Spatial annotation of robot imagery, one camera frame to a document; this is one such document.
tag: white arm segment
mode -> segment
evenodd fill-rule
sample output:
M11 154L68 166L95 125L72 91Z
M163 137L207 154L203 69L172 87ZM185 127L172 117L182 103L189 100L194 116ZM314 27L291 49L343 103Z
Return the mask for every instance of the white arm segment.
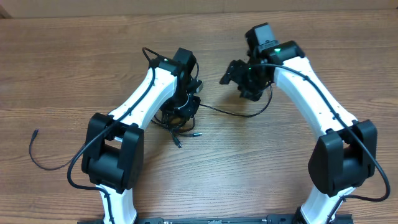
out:
M307 75L326 96L344 123L348 126L353 125L353 120L356 120L355 116L346 111L336 101L336 99L334 99L318 79L317 75L313 72L310 61L306 57L295 57L290 60L286 60L284 61L284 66L293 68L294 70ZM318 92L302 77L282 68L276 68L274 73L274 82L277 87L283 90L286 95L292 99L303 117L310 124L316 140L320 136L326 134L327 129L331 128L335 131L343 129L342 125L336 119L333 119L332 113Z
M145 98L133 109L131 114L127 115L121 122L127 125L132 123L138 124L138 127L145 130L150 120L155 116L160 106L172 97L177 87L177 77L171 75L169 71L161 68L155 68L155 83L149 90ZM120 107L116 108L109 115L113 115L113 119L120 118L137 100L142 96L148 88L152 80L152 69L148 69L147 76L139 85L135 92Z
M133 224L137 218L137 210L134 208L132 203L132 189L124 190L122 194L117 193L113 188L105 185L96 185L105 189L111 199L112 216L114 222L117 224ZM105 194L100 192L102 198L102 204L104 206L105 217L104 224L112 224L109 220L108 201L106 200Z
M341 119L348 125L353 125L356 118L347 112L330 94L322 82L312 70L310 61L305 58L295 57L284 61L284 66L293 68L307 75L326 96L333 109ZM292 99L295 106L309 123L311 130L317 140L326 134L326 130L338 131L343 129L342 125L333 117L329 108L320 97L314 87L302 77L283 68L276 68L274 73L276 86L283 90ZM350 187L338 192L334 197L321 193L315 186L307 201L301 207L301 213L308 224L324 224L328 215L335 206L340 196L350 194L355 188Z
M161 68L155 68L155 75L154 86L152 86L144 99L133 109L131 114L121 121L122 123L127 125L136 123L139 128L146 129L150 120L155 116L162 104L174 95L177 87L177 77ZM110 112L109 115L113 115L114 120L120 118L142 96L151 80L152 69L150 68L144 81L135 92L119 108ZM121 138L115 138L115 140L123 141ZM122 194L119 194L114 189L105 185L97 185L97 187L101 187L109 193L114 222L117 224L133 224L137 217L137 211L132 202L132 189L124 190ZM102 192L101 197L105 211L104 224L111 224L109 220L108 201L104 198Z

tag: wooden table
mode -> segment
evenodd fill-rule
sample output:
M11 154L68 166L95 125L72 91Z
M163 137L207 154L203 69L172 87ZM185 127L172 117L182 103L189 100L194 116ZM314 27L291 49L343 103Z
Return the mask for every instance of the wooden table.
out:
M254 113L236 85L218 80L234 59L245 59L244 34L269 22L281 41L295 40L320 79L359 120L379 133L377 158L392 186L383 203L349 200L340 213L356 223L396 223L398 218L398 11L264 12L169 16L114 16L0 20L0 222L76 223L103 214L98 192L69 186L68 161L85 139L95 112L119 106L140 84L146 46L172 57L192 50L205 87L203 103ZM146 131L144 170L134 190L141 217L258 217L294 213L312 188L307 163L315 145L290 99L278 88L270 107L251 119L200 108L199 138L178 149L157 126ZM80 171L80 184L90 184ZM378 197L378 173L356 191Z

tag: robotic arm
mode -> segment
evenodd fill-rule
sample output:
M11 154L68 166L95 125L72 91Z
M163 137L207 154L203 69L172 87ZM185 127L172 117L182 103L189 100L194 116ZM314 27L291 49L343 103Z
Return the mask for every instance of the robotic arm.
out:
M359 136L373 157L376 156L376 127L369 120L359 123L333 98L295 42L279 44L268 24L253 27L246 33L246 40L250 48L249 62L232 61L220 84L228 84L232 80L239 85L241 97L257 101L262 90L274 82L292 99L318 140L308 163L314 187L308 200L298 208L292 222L323 224L330 215L330 220L334 220L333 207L339 198L350 194L371 177L374 174L374 164L350 139L325 100L308 80L318 87L341 120ZM268 63L291 68L305 78L285 68L267 67ZM349 147L344 148L343 142L349 144ZM335 223L345 222L345 218L335 220Z
M157 66L155 83L143 101L121 120L118 128L100 141L96 141L83 154L82 171L90 176L91 183L110 193L115 223L324 224L328 219L340 224L353 223L351 215L335 216L334 207L339 203L340 197L350 194L374 174L374 164L350 137L346 128L333 115L325 104L325 100L308 80L316 84L338 116L360 138L373 157L376 156L376 127L370 121L358 122L332 97L313 72L304 52L295 42L279 44L268 24L253 27L246 33L246 40L250 48L249 62L232 61L220 83L228 84L231 80L236 82L238 90L241 91L241 97L252 101L257 101L262 92L275 83L292 99L310 124L317 139L308 163L308 171L314 186L307 201L297 209L294 215L227 218L215 221L214 219L137 219L137 212L132 204L132 188L142 168L144 130L159 109L163 113L189 119L197 112L200 103L199 97L193 94L201 90L202 82L190 76L196 59L192 52L179 49L173 59L158 55L152 61L152 64ZM304 77L286 68L299 71ZM107 116L97 113L90 119L86 142L90 142L104 128L120 118L137 101L148 87L151 76L152 69L149 69L139 88L119 108ZM105 139L121 141L121 149L106 145ZM103 193L102 196L106 214L104 220L99 222L108 224L111 223L108 204Z

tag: black joint housing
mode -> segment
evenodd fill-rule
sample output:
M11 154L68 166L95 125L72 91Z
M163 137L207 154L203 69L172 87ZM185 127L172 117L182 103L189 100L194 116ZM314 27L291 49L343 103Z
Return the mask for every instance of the black joint housing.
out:
M163 113L189 119L198 111L200 98L193 94L202 85L202 81L191 76L196 62L192 51L183 48L177 50L173 59L160 58L159 68L170 71L178 78L175 94L160 108Z
M283 65L285 60L304 57L305 54L294 41L279 44L268 23L253 27L245 37L249 46L249 62L233 60L220 84L226 85L232 80L238 84L241 97L257 101L262 92L274 82L275 68L262 64Z
M94 114L88 124L86 144L113 122L112 116ZM135 185L142 169L144 130L136 124L121 124L109 135L123 138L121 148L109 146L105 144L106 138L99 138L83 153L81 170L89 175L91 183L112 187L121 194Z
M376 158L377 130L370 121L349 127ZM349 145L344 148L343 142ZM320 136L308 163L308 171L317 189L329 197L348 187L359 187L373 176L371 158L350 137L346 129Z

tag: black cable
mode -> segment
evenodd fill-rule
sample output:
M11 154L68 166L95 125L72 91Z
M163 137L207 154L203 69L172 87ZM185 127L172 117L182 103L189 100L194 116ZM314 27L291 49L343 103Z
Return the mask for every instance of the black cable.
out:
M314 89L318 92L318 94L323 99L323 101L325 102L327 107L330 109L330 112L333 114L333 116L338 120L338 122L342 125L342 127L344 127L345 130L347 130L349 135L356 141L356 143L360 146L360 148L363 151L365 151L366 154L371 158L372 162L374 163L374 165L376 166L377 170L379 171L379 173L380 173L380 175L381 175L381 177L382 177L382 179L384 181L384 184L386 185L385 194L382 197L379 197L379 198L369 198L369 197L363 197L363 196L359 196L359 195L344 195L344 196L341 196L339 198L339 200L337 201L337 203L335 204L335 206L333 207L333 210L328 215L328 219L326 220L326 224L329 224L330 219L332 218L333 214L337 211L338 207L340 206L340 203L345 201L347 198L355 198L355 199L365 200L365 201L368 201L368 202L382 202L382 201L384 201L385 199L387 199L390 196L390 193L391 193L390 183L388 181L386 173L383 171L383 169L381 168L380 164L373 157L373 155L369 152L369 150L362 143L362 141L359 139L359 137L357 137L357 135L355 135L355 133L347 126L347 124L344 123L344 121L340 118L339 114L335 111L335 109L333 109L332 105L329 103L329 101L324 96L324 94L319 89L319 87L308 76L302 74L299 71L296 71L296 70L294 70L292 68L289 68L289 67L286 67L286 66L283 66L283 65L276 65L276 64L271 64L271 63L263 63L263 64L252 65L252 66L265 66L265 67L283 68L285 70L288 70L288 71L290 71L290 72L302 77L304 80L308 81L314 87Z
M198 75L199 75L199 63L196 62L196 65L197 65L197 75L195 75L194 80L196 80L198 78Z
M43 169L43 170L46 170L46 171L53 171L53 170L58 170L58 169L64 168L64 167L66 167L69 163L71 163L71 161L72 161L73 158L70 159L66 164L64 164L64 165L62 165L62 166L53 167L53 168L46 168L46 167L44 167L44 166L41 166L38 162L36 162L36 160L33 158L33 155L32 155L32 145L33 145L33 141L35 140L35 138L36 138L36 136L37 136L38 133L39 133L39 130L38 130L38 129L35 129L34 132L33 132L33 134L32 134L32 138L30 139L30 143L29 143L29 156L30 156L30 159L32 159L32 162L33 162L38 168ZM84 145L81 146L81 148L79 149L78 152L80 152L80 151L83 149L83 147L84 147Z
M178 147L181 148L182 144L180 140L178 139L177 135L183 136L183 137L199 137L202 135L202 133L190 133L190 134L184 134L186 132L189 132L194 129L195 127L195 117L192 117L192 126L188 129L181 129L186 123L187 119L184 119L183 121L179 122L178 124L172 124L172 121L170 120L170 115L168 113L162 114L162 119L160 120L156 115L154 116L155 120L151 120L152 123L162 127L166 131L170 133L172 136L174 144Z
M72 187L77 188L77 189L83 189L83 190L98 190L98 191L104 193L104 196L106 197L106 200L107 200L107 203L108 203L109 220L110 220L110 222L111 222L112 224L114 224L114 217L113 217L113 215L112 215L111 199L110 199L109 193L108 193L105 189L102 189L102 188L100 188L100 187L89 187L89 186L83 186L83 185L78 185L78 184L74 183L74 182L72 181L72 169L73 169L73 166L75 165L76 161L77 161L77 160L79 159L79 157L84 153L84 151L87 150L88 147L89 147L90 145L92 145L92 143L95 142L97 139L105 137L116 125L118 125L118 123L119 123L121 120L123 120L129 113L131 113L131 112L133 111L133 109L142 101L142 99L144 99L144 97L146 96L146 94L148 94L149 90L150 90L150 89L152 88L152 86L154 85L154 82L155 82L155 68L151 65L151 60L150 60L150 58L148 57L148 55L146 54L145 50L147 50L147 51L149 51L149 52L151 52L151 53L154 53L154 52L151 51L151 50L149 50L149 49L147 49L147 48L145 48L145 47L142 48L142 52L144 53L145 58L148 60L149 65L150 65L150 67L151 67L151 69L152 69L152 80L150 81L148 88L147 88L146 91L140 96L140 98L139 98L139 99L138 99L138 100L137 100L137 101L136 101L136 102L135 102L135 103L134 103L134 104L121 116L121 117L120 117L120 118L118 118L116 121L114 121L111 125L109 125L109 126L108 126L107 128L105 128L104 130L102 130L102 132L100 132L97 136L95 136L95 138L93 138L90 142L88 142L88 143L83 147L83 149L80 150L80 151L72 158L72 161L71 161L71 163L70 163L70 165L69 165L68 172L67 172L67 179L68 179L69 184L70 184Z
M231 116L239 116L239 117L242 117L242 118L252 118L252 117L257 116L257 115L261 114L262 112L264 112L268 108L269 104L271 103L271 100L272 100L272 86L271 85L269 86L269 89L270 89L271 93L269 95L268 102L267 102L266 106L263 109L261 109L260 111L258 111L257 113L255 113L255 114L250 114L250 115L236 114L236 113L223 111L223 110L214 108L212 106L204 105L204 104L199 104L199 105L203 106L205 108L209 108L209 109L215 110L215 111L220 112L220 113L231 115Z

